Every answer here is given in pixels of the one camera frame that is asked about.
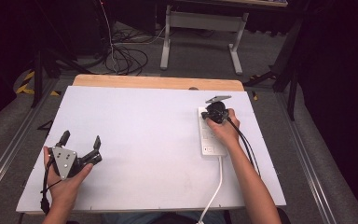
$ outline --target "person's right hand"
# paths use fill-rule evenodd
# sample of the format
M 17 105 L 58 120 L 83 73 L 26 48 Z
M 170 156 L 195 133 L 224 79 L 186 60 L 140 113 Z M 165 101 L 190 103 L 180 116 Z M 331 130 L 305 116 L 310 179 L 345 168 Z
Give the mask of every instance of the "person's right hand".
M 235 112 L 233 109 L 228 109 L 228 116 L 231 118 L 231 121 L 240 128 L 240 121 L 235 117 Z M 226 120 L 221 123 L 215 123 L 211 119 L 206 119 L 208 126 L 214 132 L 214 135 L 222 142 L 226 147 L 231 144 L 238 144 L 239 143 L 239 136 L 237 131 L 232 127 L 232 125 L 227 122 Z

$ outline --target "table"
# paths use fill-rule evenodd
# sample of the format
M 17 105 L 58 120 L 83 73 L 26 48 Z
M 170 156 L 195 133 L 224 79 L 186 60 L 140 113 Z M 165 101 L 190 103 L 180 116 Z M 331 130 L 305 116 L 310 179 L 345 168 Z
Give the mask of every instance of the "table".
M 269 2 L 263 0 L 225 0 L 224 3 L 238 3 L 252 6 L 262 7 L 286 7 L 287 3 Z M 166 70 L 168 68 L 168 60 L 170 55 L 170 29 L 171 27 L 183 27 L 192 29 L 209 29 L 216 31 L 237 32 L 234 44 L 228 45 L 235 73 L 242 74 L 240 60 L 238 58 L 238 45 L 240 44 L 243 30 L 246 25 L 248 13 L 243 13 L 242 17 L 205 15 L 199 13 L 186 13 L 171 11 L 172 6 L 167 5 L 165 19 L 165 37 L 161 56 L 160 68 Z
M 199 90 L 188 90 L 194 87 Z M 227 107 L 235 107 L 237 116 L 247 123 L 241 131 L 257 148 L 254 152 L 266 186 L 275 203 L 285 205 L 249 97 L 239 81 L 79 75 L 74 86 L 68 87 L 45 143 L 54 145 L 69 129 L 72 135 L 65 147 L 83 156 L 95 135 L 101 137 L 103 161 L 82 184 L 75 210 L 202 210 L 217 187 L 218 162 L 200 155 L 197 108 L 203 105 L 200 101 L 227 93 L 232 95 Z M 19 201 L 19 212 L 41 212 L 35 198 L 40 196 L 42 160 L 40 154 Z M 242 207 L 229 156 L 223 158 L 223 166 L 223 185 L 212 209 Z

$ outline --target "forearm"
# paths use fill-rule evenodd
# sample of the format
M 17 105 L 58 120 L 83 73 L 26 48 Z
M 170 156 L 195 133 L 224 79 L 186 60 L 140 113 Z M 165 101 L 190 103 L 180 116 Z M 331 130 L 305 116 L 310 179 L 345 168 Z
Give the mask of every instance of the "forearm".
M 68 204 L 53 203 L 43 224 L 65 224 L 72 208 Z
M 267 187 L 249 162 L 240 144 L 231 142 L 227 144 L 227 149 L 252 223 L 281 223 Z

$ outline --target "person's left hand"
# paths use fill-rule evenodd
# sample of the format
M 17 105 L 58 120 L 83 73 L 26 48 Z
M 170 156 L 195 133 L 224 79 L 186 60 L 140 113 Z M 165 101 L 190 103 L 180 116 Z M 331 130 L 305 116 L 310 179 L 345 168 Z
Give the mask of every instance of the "person's left hand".
M 48 148 L 43 147 L 45 167 L 48 164 Z M 91 172 L 92 164 L 86 165 L 77 175 L 72 178 L 65 179 L 60 183 L 51 187 L 50 194 L 52 198 L 51 207 L 59 206 L 61 209 L 71 211 L 75 207 L 78 189 L 83 180 Z M 60 181 L 60 177 L 54 171 L 51 165 L 48 170 L 48 186 Z

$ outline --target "gray carpet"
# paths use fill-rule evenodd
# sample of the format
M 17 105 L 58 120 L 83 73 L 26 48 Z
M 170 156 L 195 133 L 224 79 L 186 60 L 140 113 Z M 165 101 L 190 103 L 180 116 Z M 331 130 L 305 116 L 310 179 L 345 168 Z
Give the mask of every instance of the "gray carpet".
M 261 75 L 269 70 L 269 65 L 274 63 L 284 41 L 284 36 L 270 37 L 265 34 L 245 32 L 239 47 L 244 74 L 236 76 L 227 50 L 227 45 L 233 38 L 234 34 L 230 33 L 215 33 L 209 38 L 204 38 L 193 32 L 178 31 L 172 35 L 171 57 L 166 71 L 159 69 L 162 40 L 156 40 L 149 45 L 126 47 L 141 49 L 147 54 L 149 62 L 141 75 L 246 81 L 252 75 Z M 102 65 L 90 70 L 106 72 Z M 22 81 L 23 76 L 19 77 L 19 82 Z M 65 91 L 66 87 L 71 85 L 73 78 L 70 75 L 62 76 L 54 90 Z M 252 104 L 287 201 L 287 206 L 283 206 L 282 209 L 292 223 L 324 223 L 298 159 L 296 144 L 288 127 L 288 121 L 280 108 L 276 93 L 269 88 L 269 83 L 271 83 L 270 80 L 259 85 L 259 88 L 248 90 L 256 90 L 258 96 L 258 100 L 252 101 Z M 0 155 L 19 129 L 29 110 L 32 98 L 33 95 L 18 94 L 17 99 L 0 113 Z M 0 223 L 14 223 L 20 217 L 15 209 L 22 193 L 21 186 L 31 173 L 47 134 L 46 131 L 38 131 L 37 127 L 54 119 L 61 99 L 62 96 L 48 97 L 0 182 Z M 298 90 L 295 111 L 295 124 L 321 180 L 337 223 L 358 223 L 357 202 L 314 126 L 304 106 L 301 90 Z M 232 210 L 230 214 L 235 224 L 250 223 L 245 209 Z M 25 215 L 22 223 L 40 223 L 42 219 L 43 216 Z M 82 224 L 100 223 L 98 214 L 73 214 L 71 219 Z

